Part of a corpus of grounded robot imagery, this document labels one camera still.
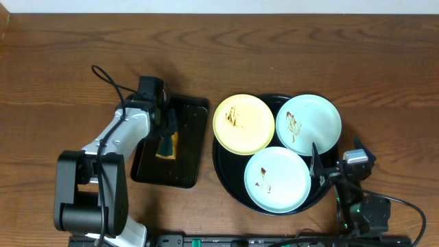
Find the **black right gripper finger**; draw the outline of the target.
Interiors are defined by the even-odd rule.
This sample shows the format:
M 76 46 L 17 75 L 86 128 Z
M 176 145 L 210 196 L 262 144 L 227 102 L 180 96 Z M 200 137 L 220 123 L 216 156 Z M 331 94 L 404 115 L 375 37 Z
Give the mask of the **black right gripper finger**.
M 357 135 L 354 136 L 353 142 L 354 142 L 354 148 L 355 148 L 356 150 L 363 150 L 366 154 L 371 154 L 371 152 L 370 152 L 370 151 L 368 150 L 368 148 L 367 148 L 367 147 L 361 142 L 360 138 L 359 138 Z
M 323 165 L 315 143 L 312 143 L 312 158 L 310 167 L 311 177 L 320 177 L 323 173 Z

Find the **yellow green sponge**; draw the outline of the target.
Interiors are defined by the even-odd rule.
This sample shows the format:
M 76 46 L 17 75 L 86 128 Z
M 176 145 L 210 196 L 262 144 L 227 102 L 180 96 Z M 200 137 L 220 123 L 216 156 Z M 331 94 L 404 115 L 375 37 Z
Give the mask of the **yellow green sponge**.
M 176 150 L 178 143 L 178 133 L 175 132 L 171 136 L 163 137 L 156 151 L 156 157 L 166 160 L 176 159 Z

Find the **light blue plate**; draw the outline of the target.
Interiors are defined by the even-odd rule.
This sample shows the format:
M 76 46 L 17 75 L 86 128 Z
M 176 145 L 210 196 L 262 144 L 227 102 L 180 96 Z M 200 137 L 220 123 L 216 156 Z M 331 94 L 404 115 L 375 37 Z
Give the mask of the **light blue plate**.
M 247 162 L 244 186 L 257 206 L 270 213 L 284 214 L 306 201 L 311 176 L 299 155 L 287 148 L 269 147 Z
M 311 156 L 323 154 L 338 142 L 342 120 L 337 108 L 318 95 L 299 95 L 287 100 L 276 116 L 276 134 L 289 150 Z

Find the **yellow plate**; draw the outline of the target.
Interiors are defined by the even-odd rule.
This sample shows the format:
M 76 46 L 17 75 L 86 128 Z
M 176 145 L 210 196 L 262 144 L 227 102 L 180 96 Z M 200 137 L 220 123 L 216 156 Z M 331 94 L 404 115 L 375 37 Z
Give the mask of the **yellow plate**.
M 274 115 L 256 96 L 232 95 L 216 108 L 213 131 L 227 151 L 243 156 L 255 154 L 266 148 L 274 136 Z

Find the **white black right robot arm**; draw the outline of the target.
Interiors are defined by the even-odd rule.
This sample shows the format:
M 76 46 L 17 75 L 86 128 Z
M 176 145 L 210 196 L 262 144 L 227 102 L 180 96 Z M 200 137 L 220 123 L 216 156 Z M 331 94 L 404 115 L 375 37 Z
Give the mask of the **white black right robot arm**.
M 333 167 L 323 167 L 316 144 L 312 144 L 310 176 L 319 188 L 335 187 L 337 222 L 345 237 L 374 238 L 388 231 L 391 203 L 381 196 L 366 193 L 360 182 L 369 177 L 377 160 L 358 137 L 354 150 L 344 153 Z

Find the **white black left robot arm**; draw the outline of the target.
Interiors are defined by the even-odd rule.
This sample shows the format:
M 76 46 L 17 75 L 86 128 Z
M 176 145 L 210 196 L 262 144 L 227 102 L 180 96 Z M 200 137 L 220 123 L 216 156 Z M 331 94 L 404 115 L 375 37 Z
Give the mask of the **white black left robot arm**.
M 125 164 L 137 145 L 173 130 L 169 94 L 137 92 L 123 99 L 102 133 L 56 165 L 54 226 L 94 239 L 95 246 L 144 246 L 147 228 L 128 213 Z

